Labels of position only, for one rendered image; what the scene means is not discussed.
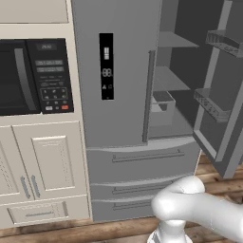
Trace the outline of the grey fridge door with display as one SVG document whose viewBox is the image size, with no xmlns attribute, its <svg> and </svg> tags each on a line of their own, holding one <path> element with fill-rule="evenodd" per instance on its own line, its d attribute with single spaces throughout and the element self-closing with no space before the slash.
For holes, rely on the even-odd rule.
<svg viewBox="0 0 243 243">
<path fill-rule="evenodd" d="M 161 0 L 71 0 L 88 147 L 142 143 Z"/>
</svg>

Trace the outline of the pale fridge crisper bin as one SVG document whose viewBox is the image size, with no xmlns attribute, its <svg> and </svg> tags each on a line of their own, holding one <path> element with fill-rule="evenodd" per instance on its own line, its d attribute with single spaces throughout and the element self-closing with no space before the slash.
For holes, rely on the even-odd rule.
<svg viewBox="0 0 243 243">
<path fill-rule="evenodd" d="M 167 91 L 154 91 L 150 124 L 152 126 L 170 125 L 174 116 L 176 101 Z"/>
</svg>

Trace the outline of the grey fridge shelf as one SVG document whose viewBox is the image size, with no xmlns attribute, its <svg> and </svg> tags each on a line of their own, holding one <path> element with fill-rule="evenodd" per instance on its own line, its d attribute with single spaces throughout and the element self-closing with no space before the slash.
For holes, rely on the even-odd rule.
<svg viewBox="0 0 243 243">
<path fill-rule="evenodd" d="M 189 90 L 187 86 L 167 66 L 157 66 L 155 70 L 154 90 L 155 91 L 182 91 Z"/>
<path fill-rule="evenodd" d="M 159 47 L 197 47 L 197 44 L 176 35 L 171 31 L 159 33 Z"/>
</svg>

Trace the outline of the clear fridge door rack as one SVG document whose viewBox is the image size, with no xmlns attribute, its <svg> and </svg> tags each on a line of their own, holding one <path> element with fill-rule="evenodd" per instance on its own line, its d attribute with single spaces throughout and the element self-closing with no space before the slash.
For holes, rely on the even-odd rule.
<svg viewBox="0 0 243 243">
<path fill-rule="evenodd" d="M 225 32 L 225 29 L 209 30 L 207 32 L 206 43 L 236 58 L 243 58 L 243 42 L 227 37 Z"/>
<path fill-rule="evenodd" d="M 210 88 L 199 88 L 195 90 L 194 99 L 204 110 L 216 121 L 227 122 L 231 115 L 230 110 L 221 109 L 213 100 L 213 91 Z"/>
</svg>

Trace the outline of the grey open fridge door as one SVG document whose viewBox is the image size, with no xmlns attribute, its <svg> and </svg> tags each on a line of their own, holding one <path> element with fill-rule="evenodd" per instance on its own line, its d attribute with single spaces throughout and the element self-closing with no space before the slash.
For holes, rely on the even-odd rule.
<svg viewBox="0 0 243 243">
<path fill-rule="evenodd" d="M 212 30 L 220 29 L 243 42 L 243 0 L 224 0 L 218 27 Z M 216 122 L 199 105 L 193 136 L 220 176 L 232 178 L 243 159 L 243 58 L 207 45 L 213 51 L 201 88 L 210 88 L 212 100 L 231 115 L 227 122 Z"/>
</svg>

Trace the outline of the grey fridge body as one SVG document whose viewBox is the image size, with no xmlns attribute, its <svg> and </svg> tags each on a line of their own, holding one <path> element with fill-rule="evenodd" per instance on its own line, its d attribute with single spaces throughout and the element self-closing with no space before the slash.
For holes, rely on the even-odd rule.
<svg viewBox="0 0 243 243">
<path fill-rule="evenodd" d="M 218 27 L 223 0 L 162 0 L 159 32 L 171 31 L 197 47 L 159 47 L 157 66 L 167 66 L 189 90 L 167 91 L 176 101 L 170 125 L 149 125 L 149 138 L 185 137 L 193 134 L 198 111 L 196 89 L 204 86 L 213 48 L 206 44 L 209 30 Z"/>
</svg>

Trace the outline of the black microwave door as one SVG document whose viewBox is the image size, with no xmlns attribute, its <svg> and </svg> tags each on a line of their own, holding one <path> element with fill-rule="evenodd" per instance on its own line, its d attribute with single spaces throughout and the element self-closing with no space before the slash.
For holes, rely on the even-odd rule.
<svg viewBox="0 0 243 243">
<path fill-rule="evenodd" d="M 26 103 L 17 72 L 14 50 L 24 50 L 25 66 L 28 75 L 28 83 L 35 102 L 36 111 L 30 111 Z M 17 116 L 39 114 L 38 92 L 28 56 L 28 48 L 25 40 L 0 40 L 0 116 Z"/>
</svg>

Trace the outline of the cream plain cupboard door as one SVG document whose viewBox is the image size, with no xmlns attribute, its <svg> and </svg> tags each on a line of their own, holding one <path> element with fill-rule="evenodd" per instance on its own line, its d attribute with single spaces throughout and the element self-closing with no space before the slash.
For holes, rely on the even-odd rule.
<svg viewBox="0 0 243 243">
<path fill-rule="evenodd" d="M 0 24 L 67 22 L 66 0 L 0 0 Z"/>
</svg>

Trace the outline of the large grey freezer drawer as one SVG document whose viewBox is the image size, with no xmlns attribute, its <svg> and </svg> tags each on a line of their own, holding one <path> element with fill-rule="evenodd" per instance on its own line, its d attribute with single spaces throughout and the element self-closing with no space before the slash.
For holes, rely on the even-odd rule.
<svg viewBox="0 0 243 243">
<path fill-rule="evenodd" d="M 185 156 L 113 163 L 117 158 L 145 156 L 183 151 Z M 120 182 L 168 178 L 193 173 L 199 155 L 199 146 L 192 137 L 150 140 L 147 145 L 88 149 L 87 164 L 90 183 Z"/>
</svg>

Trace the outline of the black microwave oven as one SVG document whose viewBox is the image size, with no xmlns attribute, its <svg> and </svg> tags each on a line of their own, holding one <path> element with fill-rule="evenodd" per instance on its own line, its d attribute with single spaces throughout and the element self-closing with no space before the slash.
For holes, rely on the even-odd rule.
<svg viewBox="0 0 243 243">
<path fill-rule="evenodd" d="M 43 114 L 74 110 L 65 39 L 25 40 Z"/>
</svg>

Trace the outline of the cream drawer front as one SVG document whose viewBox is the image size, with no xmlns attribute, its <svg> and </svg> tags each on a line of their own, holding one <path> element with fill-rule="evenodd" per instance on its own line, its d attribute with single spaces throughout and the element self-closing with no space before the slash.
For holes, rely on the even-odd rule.
<svg viewBox="0 0 243 243">
<path fill-rule="evenodd" d="M 26 214 L 49 211 L 54 214 L 26 217 Z M 0 206 L 0 229 L 72 219 L 89 219 L 87 196 L 59 197 Z"/>
</svg>

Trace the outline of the cream tall cupboard frame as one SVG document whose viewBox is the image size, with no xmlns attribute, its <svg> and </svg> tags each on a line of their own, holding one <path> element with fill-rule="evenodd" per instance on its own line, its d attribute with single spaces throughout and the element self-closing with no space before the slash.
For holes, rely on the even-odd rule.
<svg viewBox="0 0 243 243">
<path fill-rule="evenodd" d="M 86 194 L 81 196 L 87 196 L 87 203 L 90 216 L 90 202 L 88 192 L 88 175 L 87 165 L 85 158 L 85 145 L 84 145 L 84 126 L 82 118 L 82 106 L 81 106 L 81 94 L 79 85 L 79 75 L 77 66 L 77 55 L 75 47 L 74 27 L 71 11 L 71 0 L 66 0 L 67 6 L 67 23 L 56 23 L 56 24 L 0 24 L 0 40 L 1 39 L 65 39 L 66 53 L 68 59 L 68 68 L 71 82 L 72 99 L 74 110 L 70 113 L 57 113 L 57 114 L 29 114 L 29 115 L 17 115 L 17 116 L 0 116 L 0 127 L 10 126 L 13 132 L 13 126 L 15 125 L 33 125 L 33 124 L 44 124 L 44 123 L 56 123 L 56 122 L 78 122 L 80 125 L 80 134 L 82 140 L 82 152 L 84 157 L 84 174 L 85 174 L 85 185 Z M 30 198 L 24 201 L 16 203 L 27 203 L 37 200 L 49 200 L 49 199 L 36 199 L 33 192 L 33 188 L 30 184 L 28 173 L 17 143 L 17 147 L 21 156 L 23 167 L 25 170 L 25 181 L 28 186 L 28 192 Z"/>
</svg>

